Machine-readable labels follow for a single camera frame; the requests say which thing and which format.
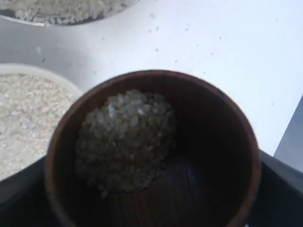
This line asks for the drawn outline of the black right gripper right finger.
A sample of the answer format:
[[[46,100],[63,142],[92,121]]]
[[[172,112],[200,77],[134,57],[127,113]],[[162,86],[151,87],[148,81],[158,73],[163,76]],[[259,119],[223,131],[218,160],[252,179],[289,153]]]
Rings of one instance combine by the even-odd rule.
[[[262,173],[259,192],[249,227],[302,227],[302,172],[261,151]]]

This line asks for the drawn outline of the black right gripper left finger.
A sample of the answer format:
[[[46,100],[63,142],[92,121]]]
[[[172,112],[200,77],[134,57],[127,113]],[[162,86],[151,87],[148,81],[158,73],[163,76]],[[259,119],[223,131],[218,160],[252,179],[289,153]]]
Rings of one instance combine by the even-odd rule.
[[[44,189],[44,159],[0,182],[2,227],[50,227],[51,209]]]

